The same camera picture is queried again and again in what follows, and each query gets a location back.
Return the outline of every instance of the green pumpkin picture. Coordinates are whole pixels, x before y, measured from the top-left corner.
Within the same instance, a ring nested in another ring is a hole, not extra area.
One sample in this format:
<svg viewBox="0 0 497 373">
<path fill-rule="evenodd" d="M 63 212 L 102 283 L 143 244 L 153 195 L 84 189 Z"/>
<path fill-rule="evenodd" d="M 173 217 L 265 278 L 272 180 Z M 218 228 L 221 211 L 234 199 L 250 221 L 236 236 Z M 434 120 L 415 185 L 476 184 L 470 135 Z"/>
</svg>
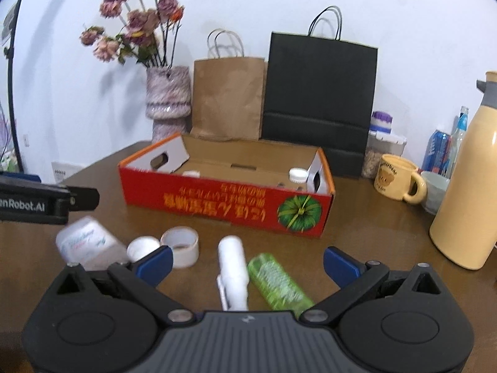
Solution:
<svg viewBox="0 0 497 373">
<path fill-rule="evenodd" d="M 311 195 L 288 198 L 278 207 L 278 221 L 291 231 L 304 232 L 321 219 L 321 204 Z"/>
</svg>

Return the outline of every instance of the gray ribbed panel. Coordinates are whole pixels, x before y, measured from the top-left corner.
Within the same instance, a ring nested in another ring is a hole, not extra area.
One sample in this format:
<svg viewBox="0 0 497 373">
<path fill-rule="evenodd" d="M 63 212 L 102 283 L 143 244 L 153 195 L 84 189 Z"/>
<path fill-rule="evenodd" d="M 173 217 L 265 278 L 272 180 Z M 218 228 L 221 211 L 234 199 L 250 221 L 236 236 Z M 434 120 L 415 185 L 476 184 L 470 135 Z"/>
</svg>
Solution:
<svg viewBox="0 0 497 373">
<path fill-rule="evenodd" d="M 324 328 L 282 313 L 207 313 L 197 325 L 171 329 L 130 373 L 366 373 Z"/>
</svg>

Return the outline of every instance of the green bottle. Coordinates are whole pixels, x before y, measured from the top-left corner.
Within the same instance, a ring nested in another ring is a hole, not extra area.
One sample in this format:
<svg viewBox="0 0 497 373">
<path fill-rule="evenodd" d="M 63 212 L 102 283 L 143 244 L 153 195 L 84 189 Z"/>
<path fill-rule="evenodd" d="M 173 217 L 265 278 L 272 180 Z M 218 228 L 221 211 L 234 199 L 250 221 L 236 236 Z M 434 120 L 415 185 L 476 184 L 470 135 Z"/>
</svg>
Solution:
<svg viewBox="0 0 497 373">
<path fill-rule="evenodd" d="M 292 310 L 297 318 L 314 303 L 271 254 L 259 254 L 248 263 L 248 275 L 272 310 Z"/>
</svg>

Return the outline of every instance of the orange flower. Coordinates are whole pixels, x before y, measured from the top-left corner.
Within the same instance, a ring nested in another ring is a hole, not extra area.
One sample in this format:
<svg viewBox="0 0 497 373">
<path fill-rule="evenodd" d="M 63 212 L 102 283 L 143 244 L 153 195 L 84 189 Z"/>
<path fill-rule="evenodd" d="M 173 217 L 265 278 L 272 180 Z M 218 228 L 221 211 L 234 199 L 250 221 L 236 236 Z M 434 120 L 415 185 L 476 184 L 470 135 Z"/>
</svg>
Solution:
<svg viewBox="0 0 497 373">
<path fill-rule="evenodd" d="M 183 18 L 183 12 L 185 11 L 185 7 L 178 7 L 175 12 L 172 13 L 169 20 L 171 22 L 178 22 L 181 18 Z"/>
</svg>

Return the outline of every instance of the screw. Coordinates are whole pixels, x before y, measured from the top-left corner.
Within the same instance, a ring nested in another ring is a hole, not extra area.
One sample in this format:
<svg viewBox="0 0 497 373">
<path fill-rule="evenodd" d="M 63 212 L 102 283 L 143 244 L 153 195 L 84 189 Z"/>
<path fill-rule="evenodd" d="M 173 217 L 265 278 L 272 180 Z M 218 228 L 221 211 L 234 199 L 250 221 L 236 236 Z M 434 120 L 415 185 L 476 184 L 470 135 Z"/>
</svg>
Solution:
<svg viewBox="0 0 497 373">
<path fill-rule="evenodd" d="M 307 310 L 304 313 L 303 317 L 309 322 L 320 323 L 328 319 L 328 313 L 324 310 L 315 308 L 312 310 Z"/>
<path fill-rule="evenodd" d="M 182 308 L 178 308 L 177 310 L 172 310 L 169 312 L 167 317 L 176 323 L 185 323 L 190 321 L 193 318 L 193 313 L 189 310 L 184 310 Z"/>
</svg>

